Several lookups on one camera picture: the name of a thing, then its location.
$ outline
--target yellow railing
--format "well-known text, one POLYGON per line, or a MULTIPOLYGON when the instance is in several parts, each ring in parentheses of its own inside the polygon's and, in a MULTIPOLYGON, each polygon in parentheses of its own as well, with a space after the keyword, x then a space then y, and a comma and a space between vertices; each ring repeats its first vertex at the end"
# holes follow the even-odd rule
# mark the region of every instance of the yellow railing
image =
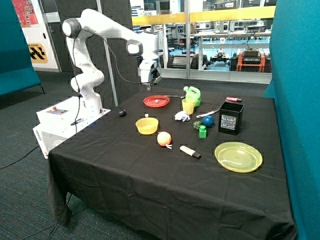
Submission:
MULTIPOLYGON (((229 21, 246 19, 268 19, 275 15, 276 6, 245 7, 239 9, 191 12, 190 22, 229 21)), ((164 14, 156 16, 135 16, 133 26, 185 23, 186 14, 164 14)))

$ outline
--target black computer mouse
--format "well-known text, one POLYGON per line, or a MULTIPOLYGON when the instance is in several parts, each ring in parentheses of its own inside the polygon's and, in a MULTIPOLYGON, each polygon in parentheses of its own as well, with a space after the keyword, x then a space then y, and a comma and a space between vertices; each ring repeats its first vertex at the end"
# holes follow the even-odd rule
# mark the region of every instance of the black computer mouse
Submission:
POLYGON ((120 117, 124 117, 125 115, 127 115, 127 111, 122 109, 121 111, 119 111, 118 114, 119 114, 120 117))

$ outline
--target red plastic plate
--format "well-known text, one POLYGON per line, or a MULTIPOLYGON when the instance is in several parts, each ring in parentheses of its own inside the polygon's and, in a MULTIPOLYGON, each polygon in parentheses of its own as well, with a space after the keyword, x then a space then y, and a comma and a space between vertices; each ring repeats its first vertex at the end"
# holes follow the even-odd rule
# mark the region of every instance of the red plastic plate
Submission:
POLYGON ((162 95, 148 96, 143 100, 143 103, 150 108, 160 108, 167 105, 170 98, 162 95))

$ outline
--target sign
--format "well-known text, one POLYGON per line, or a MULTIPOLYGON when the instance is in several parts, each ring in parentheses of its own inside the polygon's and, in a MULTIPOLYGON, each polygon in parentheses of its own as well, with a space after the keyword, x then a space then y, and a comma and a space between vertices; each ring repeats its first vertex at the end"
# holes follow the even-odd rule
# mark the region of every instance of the sign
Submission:
POLYGON ((31 0, 12 0, 21 28, 39 27, 31 0))
POLYGON ((185 32, 184 26, 177 26, 177 31, 178 33, 184 33, 185 32))
POLYGON ((40 43, 30 43, 28 44, 31 62, 33 64, 46 64, 48 63, 48 58, 45 52, 45 48, 40 43))

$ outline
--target teal chair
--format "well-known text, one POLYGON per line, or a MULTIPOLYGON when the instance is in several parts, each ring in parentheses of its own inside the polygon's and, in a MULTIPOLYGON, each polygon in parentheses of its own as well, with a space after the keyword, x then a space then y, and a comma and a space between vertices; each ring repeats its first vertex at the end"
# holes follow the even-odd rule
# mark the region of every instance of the teal chair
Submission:
POLYGON ((270 54, 282 152, 298 240, 320 239, 319 0, 278 0, 270 54))
POLYGON ((0 96, 41 86, 12 1, 1 0, 0 9, 0 96))

